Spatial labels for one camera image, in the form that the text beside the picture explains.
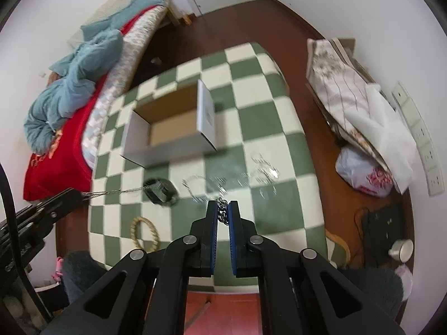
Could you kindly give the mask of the pink slipper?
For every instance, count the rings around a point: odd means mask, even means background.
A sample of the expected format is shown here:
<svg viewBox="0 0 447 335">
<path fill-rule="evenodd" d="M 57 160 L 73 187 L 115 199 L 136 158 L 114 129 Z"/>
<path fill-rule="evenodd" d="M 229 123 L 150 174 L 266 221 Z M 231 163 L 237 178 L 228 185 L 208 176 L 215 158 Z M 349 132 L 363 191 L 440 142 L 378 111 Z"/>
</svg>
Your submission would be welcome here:
<svg viewBox="0 0 447 335">
<path fill-rule="evenodd" d="M 63 263 L 64 263 L 64 259 L 62 257 L 56 258 L 54 274 L 51 276 L 52 279 L 56 283 L 62 282 L 62 277 L 63 277 L 62 266 L 63 266 Z"/>
</svg>

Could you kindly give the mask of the green white checkered tablecloth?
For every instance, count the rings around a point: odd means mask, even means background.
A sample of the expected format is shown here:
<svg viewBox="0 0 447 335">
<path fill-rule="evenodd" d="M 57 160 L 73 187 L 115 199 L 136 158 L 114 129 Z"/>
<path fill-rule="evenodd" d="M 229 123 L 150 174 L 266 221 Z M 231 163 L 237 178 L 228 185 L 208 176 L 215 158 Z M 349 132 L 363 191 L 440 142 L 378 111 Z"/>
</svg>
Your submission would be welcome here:
<svg viewBox="0 0 447 335">
<path fill-rule="evenodd" d="M 201 80 L 216 109 L 217 150 L 150 169 L 121 156 L 130 112 Z M 304 130 L 280 68 L 256 42 L 196 58 L 115 99 L 101 130 L 92 174 L 89 251 L 112 267 L 135 242 L 135 217 L 150 220 L 163 247 L 186 235 L 209 200 L 235 200 L 259 234 L 288 250 L 312 247 L 335 265 L 346 252 L 327 236 Z"/>
</svg>

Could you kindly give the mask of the red patterned blanket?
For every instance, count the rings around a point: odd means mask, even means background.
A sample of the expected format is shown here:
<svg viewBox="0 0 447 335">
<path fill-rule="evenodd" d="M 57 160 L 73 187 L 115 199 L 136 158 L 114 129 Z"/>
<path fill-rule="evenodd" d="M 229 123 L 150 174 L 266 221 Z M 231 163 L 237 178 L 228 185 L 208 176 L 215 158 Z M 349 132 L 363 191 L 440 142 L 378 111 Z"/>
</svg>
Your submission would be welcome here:
<svg viewBox="0 0 447 335">
<path fill-rule="evenodd" d="M 23 184 L 26 201 L 43 200 L 67 188 L 90 189 L 92 169 L 83 159 L 81 140 L 98 97 L 96 91 L 89 103 L 65 123 L 47 154 L 38 156 L 32 152 Z"/>
</svg>

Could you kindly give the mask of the white cardboard box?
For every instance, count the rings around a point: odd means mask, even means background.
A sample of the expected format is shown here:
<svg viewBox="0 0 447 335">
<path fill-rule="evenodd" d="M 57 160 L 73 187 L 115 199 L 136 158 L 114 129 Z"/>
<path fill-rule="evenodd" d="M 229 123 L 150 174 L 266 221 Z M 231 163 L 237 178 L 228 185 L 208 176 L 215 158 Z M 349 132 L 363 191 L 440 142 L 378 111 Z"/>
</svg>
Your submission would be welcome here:
<svg viewBox="0 0 447 335">
<path fill-rule="evenodd" d="M 216 151 L 216 134 L 213 98 L 204 82 L 196 80 L 133 108 L 121 156 L 149 168 Z"/>
</svg>

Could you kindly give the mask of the white red plastic bag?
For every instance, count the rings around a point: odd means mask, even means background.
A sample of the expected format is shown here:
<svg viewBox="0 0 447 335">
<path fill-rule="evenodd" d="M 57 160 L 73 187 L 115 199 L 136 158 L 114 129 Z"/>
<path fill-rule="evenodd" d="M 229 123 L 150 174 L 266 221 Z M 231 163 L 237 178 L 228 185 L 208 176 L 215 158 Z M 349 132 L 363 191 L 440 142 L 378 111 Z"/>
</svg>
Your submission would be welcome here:
<svg viewBox="0 0 447 335">
<path fill-rule="evenodd" d="M 386 197 L 394 186 L 389 173 L 375 160 L 351 145 L 341 149 L 335 168 L 353 189 L 364 194 Z"/>
</svg>

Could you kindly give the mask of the white paper cup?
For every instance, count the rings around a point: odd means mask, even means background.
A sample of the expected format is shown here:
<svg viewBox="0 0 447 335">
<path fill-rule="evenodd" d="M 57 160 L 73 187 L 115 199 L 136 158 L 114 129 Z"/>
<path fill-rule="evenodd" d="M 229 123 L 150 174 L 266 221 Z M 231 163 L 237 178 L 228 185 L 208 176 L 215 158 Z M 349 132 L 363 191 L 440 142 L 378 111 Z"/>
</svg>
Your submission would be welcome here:
<svg viewBox="0 0 447 335">
<path fill-rule="evenodd" d="M 410 239 L 396 240 L 389 249 L 389 256 L 395 261 L 406 263 L 412 257 L 414 252 L 414 243 Z"/>
</svg>

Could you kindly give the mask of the floral folded bedding bag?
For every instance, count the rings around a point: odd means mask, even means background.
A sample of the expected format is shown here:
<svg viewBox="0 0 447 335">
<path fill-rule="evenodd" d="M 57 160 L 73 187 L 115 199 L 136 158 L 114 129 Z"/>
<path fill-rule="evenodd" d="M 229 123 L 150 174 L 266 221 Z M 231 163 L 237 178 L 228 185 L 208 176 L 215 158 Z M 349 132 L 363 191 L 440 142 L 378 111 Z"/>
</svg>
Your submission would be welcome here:
<svg viewBox="0 0 447 335">
<path fill-rule="evenodd" d="M 348 109 L 370 113 L 366 88 L 376 85 L 367 70 L 354 59 L 354 50 L 354 38 L 308 39 L 305 74 L 308 89 L 336 136 L 388 171 L 377 150 L 346 118 Z"/>
</svg>

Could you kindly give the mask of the white foam sheet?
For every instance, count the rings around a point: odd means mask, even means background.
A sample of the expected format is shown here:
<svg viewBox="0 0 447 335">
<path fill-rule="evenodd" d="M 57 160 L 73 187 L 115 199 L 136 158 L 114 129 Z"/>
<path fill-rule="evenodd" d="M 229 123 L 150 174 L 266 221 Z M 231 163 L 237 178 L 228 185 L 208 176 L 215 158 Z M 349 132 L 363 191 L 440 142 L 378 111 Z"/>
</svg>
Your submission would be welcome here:
<svg viewBox="0 0 447 335">
<path fill-rule="evenodd" d="M 365 87 L 369 113 L 349 108 L 345 117 L 382 157 L 396 189 L 402 194 L 414 178 L 417 144 L 399 113 L 393 110 L 378 88 L 377 84 Z"/>
</svg>

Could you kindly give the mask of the checkered bed mattress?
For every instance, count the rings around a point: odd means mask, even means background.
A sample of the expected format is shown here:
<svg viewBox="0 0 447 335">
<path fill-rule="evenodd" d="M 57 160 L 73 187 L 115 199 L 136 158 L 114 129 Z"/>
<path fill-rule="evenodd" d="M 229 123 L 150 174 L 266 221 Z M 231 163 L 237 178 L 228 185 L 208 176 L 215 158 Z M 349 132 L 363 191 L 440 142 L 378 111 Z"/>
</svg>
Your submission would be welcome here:
<svg viewBox="0 0 447 335">
<path fill-rule="evenodd" d="M 123 48 L 117 64 L 108 72 L 99 97 L 88 115 L 81 140 L 83 159 L 89 168 L 96 164 L 101 130 L 115 99 L 127 92 L 146 48 L 165 15 L 167 7 L 157 5 L 136 18 L 123 36 Z"/>
</svg>

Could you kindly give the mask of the teal blue duvet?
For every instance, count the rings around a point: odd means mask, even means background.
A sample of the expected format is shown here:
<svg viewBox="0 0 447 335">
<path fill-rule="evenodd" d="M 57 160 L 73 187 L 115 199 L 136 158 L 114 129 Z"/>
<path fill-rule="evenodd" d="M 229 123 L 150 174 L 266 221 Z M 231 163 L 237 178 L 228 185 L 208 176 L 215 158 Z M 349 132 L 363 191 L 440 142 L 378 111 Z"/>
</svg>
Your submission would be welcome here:
<svg viewBox="0 0 447 335">
<path fill-rule="evenodd" d="M 100 91 L 136 18 L 168 4 L 167 0 L 109 0 L 80 27 L 73 37 L 76 48 L 51 65 L 57 79 L 39 94 L 25 118 L 24 133 L 34 154 L 47 154 L 65 123 Z"/>
</svg>

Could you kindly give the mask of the white power strip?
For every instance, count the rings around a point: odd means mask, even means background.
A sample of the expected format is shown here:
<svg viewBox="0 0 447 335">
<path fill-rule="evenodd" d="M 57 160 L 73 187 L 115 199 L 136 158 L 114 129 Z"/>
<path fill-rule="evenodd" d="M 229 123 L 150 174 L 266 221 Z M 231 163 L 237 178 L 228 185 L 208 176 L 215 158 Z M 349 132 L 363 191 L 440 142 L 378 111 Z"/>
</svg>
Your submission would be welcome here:
<svg viewBox="0 0 447 335">
<path fill-rule="evenodd" d="M 442 194 L 445 191 L 443 173 L 425 121 L 420 115 L 414 100 L 401 82 L 396 82 L 392 95 L 417 144 L 417 151 L 427 180 L 429 196 Z"/>
</svg>

